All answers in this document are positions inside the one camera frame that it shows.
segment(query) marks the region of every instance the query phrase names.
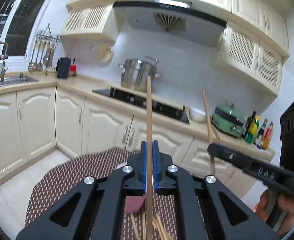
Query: floor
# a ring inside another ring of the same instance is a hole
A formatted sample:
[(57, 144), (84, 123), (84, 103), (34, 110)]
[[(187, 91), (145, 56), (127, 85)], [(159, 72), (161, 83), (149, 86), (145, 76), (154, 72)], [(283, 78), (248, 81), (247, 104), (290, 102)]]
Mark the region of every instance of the floor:
[(0, 186), (0, 226), (10, 239), (15, 240), (24, 228), (33, 187), (49, 170), (68, 160), (56, 150)]

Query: bottle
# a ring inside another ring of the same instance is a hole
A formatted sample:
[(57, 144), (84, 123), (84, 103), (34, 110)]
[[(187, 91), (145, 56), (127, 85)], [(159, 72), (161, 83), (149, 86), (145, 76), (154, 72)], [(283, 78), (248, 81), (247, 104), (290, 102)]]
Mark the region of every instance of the bottle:
[(263, 125), (260, 127), (260, 130), (259, 132), (257, 133), (256, 135), (256, 138), (254, 140), (254, 144), (258, 147), (258, 148), (261, 148), (261, 139), (263, 138), (263, 135), (264, 135), (264, 132), (265, 132), (265, 128), (266, 128), (266, 125), (267, 125), (267, 119), (265, 118), (264, 120), (264, 123)]
[(268, 147), (268, 145), (270, 143), (270, 140), (272, 139), (272, 135), (273, 135), (273, 131), (274, 131), (274, 126), (273, 125), (274, 125), (274, 123), (271, 122), (270, 125), (269, 125), (269, 127), (266, 130), (266, 133), (263, 136), (263, 140), (262, 140), (263, 141), (263, 145), (262, 145), (262, 148), (264, 150), (267, 149), (267, 147)]
[(248, 128), (248, 132), (245, 134), (245, 141), (248, 143), (253, 142), (254, 135), (256, 134), (258, 127), (260, 126), (260, 117), (257, 115), (252, 121), (251, 125)]
[(248, 128), (251, 125), (252, 121), (255, 119), (255, 116), (256, 116), (256, 111), (254, 110), (253, 114), (247, 118), (247, 121), (244, 125), (244, 131), (243, 131), (243, 134), (241, 135), (243, 138), (245, 138), (245, 135), (248, 132)]

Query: black electric kettle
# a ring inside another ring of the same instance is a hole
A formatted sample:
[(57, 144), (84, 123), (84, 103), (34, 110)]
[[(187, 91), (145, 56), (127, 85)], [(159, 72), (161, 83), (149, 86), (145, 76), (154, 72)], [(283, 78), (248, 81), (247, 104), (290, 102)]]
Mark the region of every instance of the black electric kettle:
[(69, 67), (71, 65), (71, 58), (61, 57), (58, 59), (56, 70), (58, 72), (58, 78), (68, 78)]

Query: black stove panel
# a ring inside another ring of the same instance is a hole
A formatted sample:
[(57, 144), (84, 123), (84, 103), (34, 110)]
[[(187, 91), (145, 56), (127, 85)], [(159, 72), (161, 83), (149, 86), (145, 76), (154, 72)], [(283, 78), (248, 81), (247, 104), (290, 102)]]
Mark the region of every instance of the black stove panel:
[[(119, 90), (117, 88), (111, 87), (110, 89), (93, 90), (92, 92), (146, 109), (146, 98)], [(183, 110), (180, 110), (172, 106), (152, 101), (152, 111), (189, 124), (185, 106)]]

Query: range hood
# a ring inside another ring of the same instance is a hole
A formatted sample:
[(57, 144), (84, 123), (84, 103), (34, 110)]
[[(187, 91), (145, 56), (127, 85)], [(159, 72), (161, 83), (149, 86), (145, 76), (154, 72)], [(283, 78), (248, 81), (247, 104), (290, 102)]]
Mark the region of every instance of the range hood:
[(226, 21), (212, 15), (159, 2), (114, 3), (116, 13), (135, 29), (168, 33), (213, 47), (226, 28)]

